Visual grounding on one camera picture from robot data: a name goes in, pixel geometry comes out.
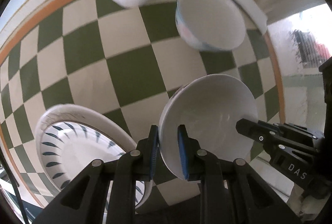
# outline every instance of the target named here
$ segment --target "screw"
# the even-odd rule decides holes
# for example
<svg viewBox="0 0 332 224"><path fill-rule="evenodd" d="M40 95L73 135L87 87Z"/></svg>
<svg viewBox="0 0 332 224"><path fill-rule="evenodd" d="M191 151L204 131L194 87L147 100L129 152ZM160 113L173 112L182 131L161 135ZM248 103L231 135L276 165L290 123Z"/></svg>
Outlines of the screw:
<svg viewBox="0 0 332 224"><path fill-rule="evenodd" d="M130 152L130 155L131 155L132 157L137 157L137 156L139 156L140 154L141 154L141 152L140 152L139 150L133 150L133 151Z"/></svg>
<svg viewBox="0 0 332 224"><path fill-rule="evenodd" d="M207 154L207 152L204 149L199 149L199 150L197 150L197 154L200 155L201 157L203 157Z"/></svg>
<svg viewBox="0 0 332 224"><path fill-rule="evenodd" d="M246 164L244 159L237 159L237 160L235 160L235 163L239 166L243 166Z"/></svg>
<svg viewBox="0 0 332 224"><path fill-rule="evenodd" d="M102 161L100 159L95 159L94 161L92 161L92 166L93 167L98 167L102 164Z"/></svg>

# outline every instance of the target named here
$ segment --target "blue leaf pattern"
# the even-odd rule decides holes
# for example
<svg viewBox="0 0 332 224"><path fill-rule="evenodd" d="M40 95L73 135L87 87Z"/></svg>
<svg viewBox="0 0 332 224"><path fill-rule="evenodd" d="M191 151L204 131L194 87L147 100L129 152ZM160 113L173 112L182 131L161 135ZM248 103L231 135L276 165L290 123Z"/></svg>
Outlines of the blue leaf pattern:
<svg viewBox="0 0 332 224"><path fill-rule="evenodd" d="M107 149L110 148L110 147L112 147L112 146L114 146L114 145L115 145L115 142L114 141L110 141L109 144L108 144Z"/></svg>
<svg viewBox="0 0 332 224"><path fill-rule="evenodd" d="M99 142L99 138L100 138L100 133L98 131L96 131L96 143Z"/></svg>
<svg viewBox="0 0 332 224"><path fill-rule="evenodd" d="M64 123L65 123L67 126L69 126L69 127L75 132L76 136L78 137L77 132L76 132L76 129L75 129L71 124L66 123L66 122L64 122Z"/></svg>
<svg viewBox="0 0 332 224"><path fill-rule="evenodd" d="M43 155L58 155L58 154L54 152L44 152Z"/></svg>
<svg viewBox="0 0 332 224"><path fill-rule="evenodd" d="M56 135L53 134L53 133L45 132L45 134L47 134L47 135L49 135L49 136L51 136L51 137L53 137L53 138L56 138L56 139L58 139L59 141L61 141L62 143L64 143L62 139L60 139L58 136L56 136Z"/></svg>
<svg viewBox="0 0 332 224"><path fill-rule="evenodd" d="M136 186L136 190L143 195L143 192L141 191L141 189L138 186Z"/></svg>
<svg viewBox="0 0 332 224"><path fill-rule="evenodd" d="M60 188L64 189L69 183L70 183L70 180L64 181Z"/></svg>
<svg viewBox="0 0 332 224"><path fill-rule="evenodd" d="M52 146L52 147L59 148L58 146L56 146L55 144L50 143L50 142L42 142L42 144L45 144L45 145L47 145L47 146Z"/></svg>
<svg viewBox="0 0 332 224"><path fill-rule="evenodd" d="M57 174L53 175L52 179L58 178L63 174L65 174L65 173L57 173Z"/></svg>
<svg viewBox="0 0 332 224"><path fill-rule="evenodd" d="M61 163L51 161L51 162L49 162L49 163L46 164L46 167L53 167L53 166L55 166L55 165L59 165L59 164L61 164Z"/></svg>
<svg viewBox="0 0 332 224"><path fill-rule="evenodd" d="M82 126L80 125L80 127L82 128L82 130L84 131L84 135L85 135L85 138L87 139L87 130L86 130L86 127L85 126Z"/></svg>

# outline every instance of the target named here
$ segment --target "orange stripe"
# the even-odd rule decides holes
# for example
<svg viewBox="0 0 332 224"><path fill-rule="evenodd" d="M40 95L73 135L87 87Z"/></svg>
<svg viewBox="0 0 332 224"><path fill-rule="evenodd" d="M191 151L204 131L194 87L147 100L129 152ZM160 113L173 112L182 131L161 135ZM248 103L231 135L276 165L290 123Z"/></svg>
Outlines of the orange stripe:
<svg viewBox="0 0 332 224"><path fill-rule="evenodd" d="M265 39L266 45L268 46L268 50L270 53L270 58L271 58L273 73L274 73L274 79L276 80L276 85L277 85L277 90L278 90L280 123L285 123L285 121L286 121L285 100L283 97L283 80L281 78L279 63L278 63L277 55L273 48L273 44L271 42L270 35L268 32L266 32L264 34L264 39Z"/></svg>

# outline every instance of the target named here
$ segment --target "floor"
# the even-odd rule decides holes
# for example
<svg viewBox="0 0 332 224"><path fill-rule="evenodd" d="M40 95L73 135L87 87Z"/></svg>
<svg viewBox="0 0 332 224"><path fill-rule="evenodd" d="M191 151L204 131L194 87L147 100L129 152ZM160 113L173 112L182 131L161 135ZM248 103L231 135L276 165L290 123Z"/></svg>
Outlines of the floor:
<svg viewBox="0 0 332 224"><path fill-rule="evenodd" d="M34 128L53 105L75 103L94 109L137 142L147 137L151 124L158 124L165 104L180 86L204 75L226 73L249 87L260 120L280 121L270 54L248 17L240 47L198 52L179 37L175 8L176 0L151 0L132 9L111 0L75 0L33 26L8 56L2 55L2 138L20 176L43 206L59 191L39 163ZM252 157L261 150L254 145ZM138 213L200 193L197 184L171 174L160 155L154 182Z"/></svg>

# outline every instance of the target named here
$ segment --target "plate with blue pattern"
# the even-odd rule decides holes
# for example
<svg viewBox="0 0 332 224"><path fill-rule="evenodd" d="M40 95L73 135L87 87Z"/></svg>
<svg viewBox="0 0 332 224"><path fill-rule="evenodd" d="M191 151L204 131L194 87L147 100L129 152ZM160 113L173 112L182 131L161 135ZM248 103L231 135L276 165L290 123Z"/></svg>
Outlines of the plate with blue pattern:
<svg viewBox="0 0 332 224"><path fill-rule="evenodd" d="M39 139L39 151L44 170L59 190L94 159L109 162L126 153L100 131L69 121L48 126ZM142 200L144 191L144 182L136 181L136 205Z"/></svg>

